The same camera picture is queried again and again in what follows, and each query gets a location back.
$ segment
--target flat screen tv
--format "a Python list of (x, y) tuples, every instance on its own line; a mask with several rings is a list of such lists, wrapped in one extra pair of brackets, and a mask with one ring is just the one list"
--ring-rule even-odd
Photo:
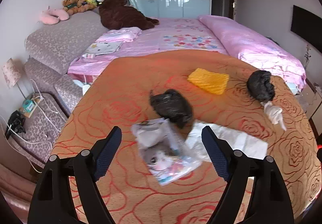
[(294, 5), (291, 31), (322, 53), (322, 18)]

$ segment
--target white plastic bag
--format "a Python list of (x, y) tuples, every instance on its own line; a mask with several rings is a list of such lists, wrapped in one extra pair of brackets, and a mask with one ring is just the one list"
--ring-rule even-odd
[(203, 161), (211, 162), (201, 139), (201, 132), (205, 126), (210, 126), (217, 138), (226, 140), (232, 150), (241, 150), (246, 156), (260, 160), (264, 159), (266, 156), (268, 143), (248, 135), (245, 132), (233, 130), (217, 124), (206, 123), (196, 119), (185, 143), (196, 153), (198, 158)]
[(181, 178), (201, 165), (168, 119), (158, 118), (131, 127), (139, 153), (160, 185)]

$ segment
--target folded pink towel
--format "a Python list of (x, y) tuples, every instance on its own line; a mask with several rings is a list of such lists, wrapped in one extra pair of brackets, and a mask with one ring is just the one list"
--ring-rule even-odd
[(110, 30), (109, 32), (100, 36), (96, 43), (107, 42), (133, 42), (142, 30), (138, 27), (122, 28), (120, 30)]

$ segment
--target pink plush toy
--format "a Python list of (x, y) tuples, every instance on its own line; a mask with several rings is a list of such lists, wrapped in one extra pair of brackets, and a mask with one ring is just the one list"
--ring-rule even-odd
[(48, 9), (43, 11), (40, 15), (40, 21), (47, 25), (57, 24), (59, 20), (67, 20), (69, 15), (62, 9)]

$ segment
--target lamp shade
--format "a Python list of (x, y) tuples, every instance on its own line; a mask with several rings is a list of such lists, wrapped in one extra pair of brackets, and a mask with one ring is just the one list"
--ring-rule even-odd
[(9, 89), (21, 78), (21, 73), (11, 58), (2, 66), (2, 72)]

